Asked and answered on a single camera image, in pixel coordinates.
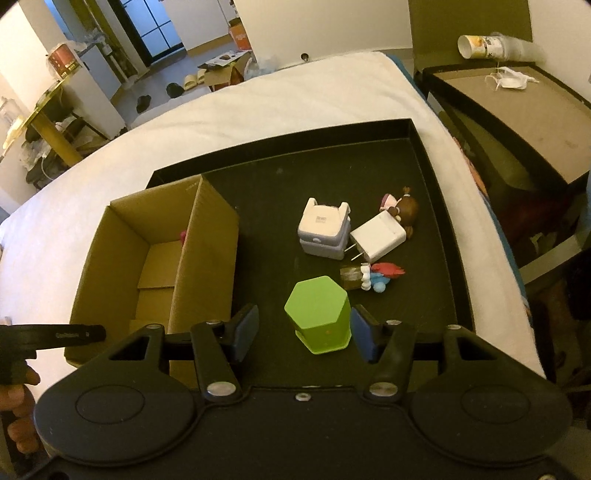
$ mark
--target red toy piece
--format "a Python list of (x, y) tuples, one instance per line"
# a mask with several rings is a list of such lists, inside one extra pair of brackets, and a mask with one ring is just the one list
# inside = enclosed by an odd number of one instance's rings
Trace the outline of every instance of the red toy piece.
[(402, 268), (393, 263), (374, 263), (371, 266), (371, 271), (381, 273), (384, 277), (388, 278), (398, 278), (406, 273)]

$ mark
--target green hexagonal container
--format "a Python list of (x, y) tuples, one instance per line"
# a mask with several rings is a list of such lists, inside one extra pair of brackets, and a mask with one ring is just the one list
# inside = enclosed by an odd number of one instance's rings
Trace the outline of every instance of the green hexagonal container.
[(351, 340), (349, 297), (330, 277), (295, 284), (285, 312), (295, 324), (295, 334), (313, 354), (347, 348)]

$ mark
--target bed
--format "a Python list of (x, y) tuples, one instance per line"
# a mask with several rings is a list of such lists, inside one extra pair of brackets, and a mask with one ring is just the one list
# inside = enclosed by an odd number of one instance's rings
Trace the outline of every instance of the bed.
[[(495, 221), (462, 152), (405, 73), (381, 53), (304, 64), (185, 103), (71, 168), (0, 225), (0, 316), (67, 323), (106, 205), (146, 187), (152, 172), (219, 149), (308, 129), (411, 118), (436, 172), (466, 273), (476, 333), (543, 375)], [(63, 350), (30, 362), (38, 397), (73, 370)]]

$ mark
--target paper cup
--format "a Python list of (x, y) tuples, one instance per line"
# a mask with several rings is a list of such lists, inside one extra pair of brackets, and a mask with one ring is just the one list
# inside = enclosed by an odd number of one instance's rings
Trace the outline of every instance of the paper cup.
[(501, 37), (462, 35), (457, 39), (457, 49), (465, 59), (505, 59)]

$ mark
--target white face mask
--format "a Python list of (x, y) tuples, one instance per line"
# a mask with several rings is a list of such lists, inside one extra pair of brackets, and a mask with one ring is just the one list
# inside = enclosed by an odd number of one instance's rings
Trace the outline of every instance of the white face mask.
[(495, 91), (498, 90), (499, 87), (525, 90), (527, 82), (539, 83), (539, 80), (536, 80), (525, 73), (511, 70), (509, 67), (498, 67), (496, 73), (491, 73), (485, 77), (485, 82), (488, 78), (493, 79), (496, 83)]

